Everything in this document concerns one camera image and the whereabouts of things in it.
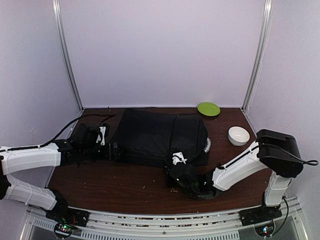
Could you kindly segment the black student backpack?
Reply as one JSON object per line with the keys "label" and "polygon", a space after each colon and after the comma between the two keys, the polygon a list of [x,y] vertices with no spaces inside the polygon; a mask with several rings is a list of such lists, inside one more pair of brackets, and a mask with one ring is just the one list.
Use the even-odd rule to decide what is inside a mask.
{"label": "black student backpack", "polygon": [[117,162],[163,168],[172,166],[171,148],[178,148],[187,164],[206,166],[210,140],[197,114],[170,114],[126,109],[109,143],[119,148]]}

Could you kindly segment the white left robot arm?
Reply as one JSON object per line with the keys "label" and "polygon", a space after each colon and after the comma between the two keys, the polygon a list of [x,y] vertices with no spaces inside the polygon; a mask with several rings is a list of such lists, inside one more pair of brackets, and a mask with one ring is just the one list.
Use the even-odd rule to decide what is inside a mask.
{"label": "white left robot arm", "polygon": [[53,170],[84,161],[111,160],[107,143],[110,125],[82,123],[68,139],[34,146],[0,148],[0,197],[52,211],[61,222],[72,218],[68,202],[58,190],[45,187]]}

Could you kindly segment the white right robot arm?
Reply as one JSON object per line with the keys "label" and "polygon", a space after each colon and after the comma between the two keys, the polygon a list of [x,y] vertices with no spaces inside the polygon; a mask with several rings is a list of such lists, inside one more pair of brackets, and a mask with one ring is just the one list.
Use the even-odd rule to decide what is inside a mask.
{"label": "white right robot arm", "polygon": [[173,154],[172,164],[164,168],[166,181],[170,187],[177,185],[196,200],[214,199],[256,172],[270,169],[272,174],[263,193],[263,205],[256,210],[261,221],[268,220],[276,212],[292,179],[304,168],[296,139],[268,129],[258,131],[257,139],[241,154],[223,165],[217,164],[205,174],[197,173],[182,156]]}

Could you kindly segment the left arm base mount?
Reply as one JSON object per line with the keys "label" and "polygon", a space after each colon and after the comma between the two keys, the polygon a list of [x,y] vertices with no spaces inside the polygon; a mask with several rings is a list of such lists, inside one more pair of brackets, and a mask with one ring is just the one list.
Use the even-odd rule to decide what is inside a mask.
{"label": "left arm base mount", "polygon": [[71,227],[86,227],[90,216],[88,211],[70,207],[68,207],[66,211],[45,209],[44,212],[46,218]]}

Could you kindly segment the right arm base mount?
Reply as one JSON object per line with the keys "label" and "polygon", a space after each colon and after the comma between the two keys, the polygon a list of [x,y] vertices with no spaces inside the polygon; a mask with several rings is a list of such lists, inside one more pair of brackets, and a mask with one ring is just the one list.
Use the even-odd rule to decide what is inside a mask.
{"label": "right arm base mount", "polygon": [[282,216],[280,207],[258,206],[241,210],[239,213],[242,226],[256,225]]}

